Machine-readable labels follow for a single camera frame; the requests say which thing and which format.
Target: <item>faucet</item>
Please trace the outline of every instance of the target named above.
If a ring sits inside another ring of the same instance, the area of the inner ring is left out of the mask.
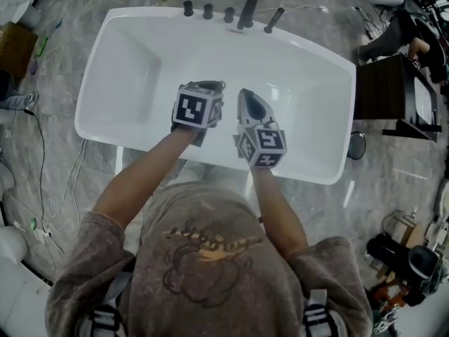
[[[253,26],[253,14],[257,0],[246,0],[245,6],[240,14],[239,22],[237,23],[237,29],[243,30],[244,27]]]

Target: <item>gray tile floor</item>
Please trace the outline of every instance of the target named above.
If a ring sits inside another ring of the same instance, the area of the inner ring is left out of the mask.
[[[168,0],[167,6],[181,6],[184,0]],[[228,6],[238,10],[245,0],[192,0],[199,7],[212,3],[218,11]],[[161,4],[152,0],[152,5]],[[259,0],[257,9],[286,8],[310,5],[327,7],[328,12],[302,8],[287,12],[278,27],[298,34],[351,59],[364,33],[363,23],[350,6],[360,6],[365,12],[374,12],[364,0]],[[62,198],[68,172],[79,153],[82,141],[74,129],[76,99],[84,68],[93,42],[107,11],[124,6],[147,6],[149,0],[40,0],[37,8],[42,19],[35,32],[38,44],[49,37],[43,55],[38,59],[35,76],[26,77],[21,91],[36,90],[40,101],[36,113],[41,123],[46,144],[46,162],[42,176],[44,220],[57,210]],[[256,20],[268,22],[273,11],[258,13]],[[432,204],[443,176],[445,159],[447,112],[442,97],[438,97],[443,135],[438,143],[381,135],[385,121],[354,122],[354,129],[367,135],[366,155],[360,161],[347,160],[342,178],[332,186],[315,185],[279,178],[279,184],[304,223],[310,242],[314,243],[333,235],[352,240],[361,274],[366,285],[373,283],[373,271],[364,257],[366,242],[380,231],[382,218],[394,209],[411,213],[417,207],[417,220],[431,218]],[[42,145],[34,118],[18,112],[12,124],[4,126],[1,137],[4,163],[13,172],[16,186],[4,197],[7,219],[28,227],[33,218],[41,218],[39,195],[39,169]],[[74,191],[81,213],[87,211],[98,198],[106,184],[114,177],[117,147],[87,142],[85,158],[79,170]],[[127,166],[142,153],[124,149],[123,166]],[[180,170],[180,163],[172,175]],[[243,189],[247,175],[239,171],[224,170],[235,178],[236,186]],[[346,208],[343,201],[351,181],[355,187]],[[67,198],[59,214],[48,224],[53,238],[63,250],[69,248],[78,225],[78,213],[72,199],[73,180],[67,189]],[[248,192],[251,204],[255,203],[253,190]],[[135,248],[140,223],[127,231],[131,237],[127,246]],[[63,254],[52,242],[40,244],[31,233],[24,233],[30,246],[26,260],[49,278]]]

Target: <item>shoulder strap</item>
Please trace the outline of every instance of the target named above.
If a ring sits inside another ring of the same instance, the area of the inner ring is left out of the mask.
[[[116,300],[132,276],[132,272],[120,272],[112,280],[102,303],[80,324],[79,337],[126,337]]]
[[[346,337],[347,330],[341,316],[326,308],[328,292],[325,289],[310,291],[302,318],[306,337]]]

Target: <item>faucet handle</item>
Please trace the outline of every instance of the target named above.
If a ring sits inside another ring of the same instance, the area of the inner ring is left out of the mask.
[[[192,16],[194,14],[193,3],[190,0],[184,1],[184,15]]]
[[[204,6],[203,18],[205,18],[206,20],[210,20],[211,18],[213,18],[213,5],[212,4],[206,4]]]
[[[224,10],[224,22],[230,24],[234,21],[234,14],[236,13],[236,9],[234,8],[225,8]]]
[[[278,20],[281,18],[282,14],[285,12],[285,9],[278,8],[276,12],[274,13],[272,19],[269,21],[268,25],[264,27],[264,31],[267,34],[271,34],[273,32],[273,27],[278,22]]]

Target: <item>white bathtub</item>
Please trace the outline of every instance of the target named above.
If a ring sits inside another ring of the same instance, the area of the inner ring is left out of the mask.
[[[138,150],[170,131],[178,86],[223,80],[223,119],[185,159],[248,170],[237,157],[237,96],[254,91],[273,108],[288,153],[278,176],[332,184],[341,174],[351,132],[356,68],[335,53],[258,22],[234,32],[223,14],[187,18],[180,8],[119,8],[102,24],[86,67],[75,126],[89,140]]]

